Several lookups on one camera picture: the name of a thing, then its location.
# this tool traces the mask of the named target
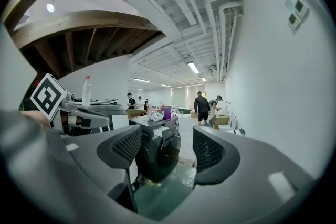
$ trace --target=purple container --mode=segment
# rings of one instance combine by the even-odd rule
[[[164,106],[162,108],[163,112],[163,119],[169,120],[172,117],[172,107],[171,106]]]

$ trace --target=black shorts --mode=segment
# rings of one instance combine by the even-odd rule
[[[208,120],[208,114],[209,114],[209,112],[199,112],[198,113],[198,121],[202,121],[202,119],[207,121]]]

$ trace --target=electrical box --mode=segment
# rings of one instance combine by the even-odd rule
[[[298,28],[298,26],[300,25],[300,23],[301,23],[300,19],[294,13],[292,13],[289,16],[288,24],[289,24],[290,28],[292,28],[292,30],[296,30]]]
[[[295,15],[302,20],[307,12],[308,7],[301,0],[297,0],[295,4]]]

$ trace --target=plastic water bottle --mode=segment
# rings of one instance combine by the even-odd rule
[[[83,96],[82,102],[84,106],[89,106],[91,104],[91,83],[90,76],[86,76],[86,81],[83,85]]]

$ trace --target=ceiling light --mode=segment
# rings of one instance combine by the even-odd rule
[[[49,12],[54,12],[54,10],[55,10],[55,8],[54,8],[54,5],[53,4],[47,4],[47,10],[49,11]]]
[[[150,81],[148,81],[148,80],[143,80],[143,79],[134,79],[134,80],[138,80],[138,81],[142,81],[142,82],[150,82]]]
[[[195,74],[199,73],[199,70],[197,69],[196,65],[194,64],[194,62],[189,62],[188,66],[195,72]]]

